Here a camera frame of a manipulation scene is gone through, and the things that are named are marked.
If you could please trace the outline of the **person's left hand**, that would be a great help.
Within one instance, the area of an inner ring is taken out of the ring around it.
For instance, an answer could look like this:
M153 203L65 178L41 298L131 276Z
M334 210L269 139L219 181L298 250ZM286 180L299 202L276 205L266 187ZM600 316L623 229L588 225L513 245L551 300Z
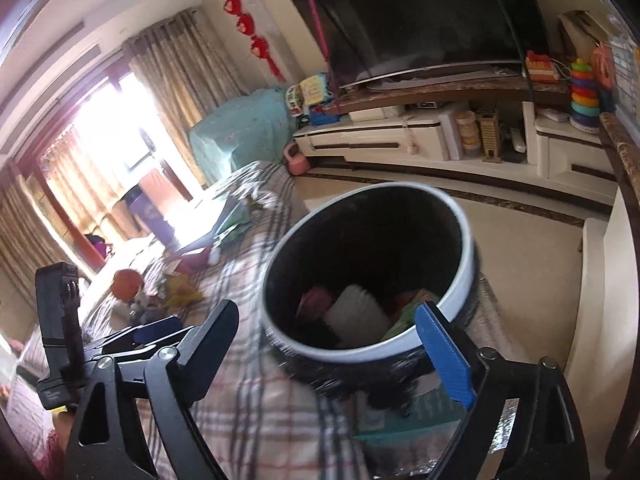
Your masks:
M52 413L52 422L55 433L58 436L58 445L63 453L66 452L74 421L75 414L69 411L56 411Z

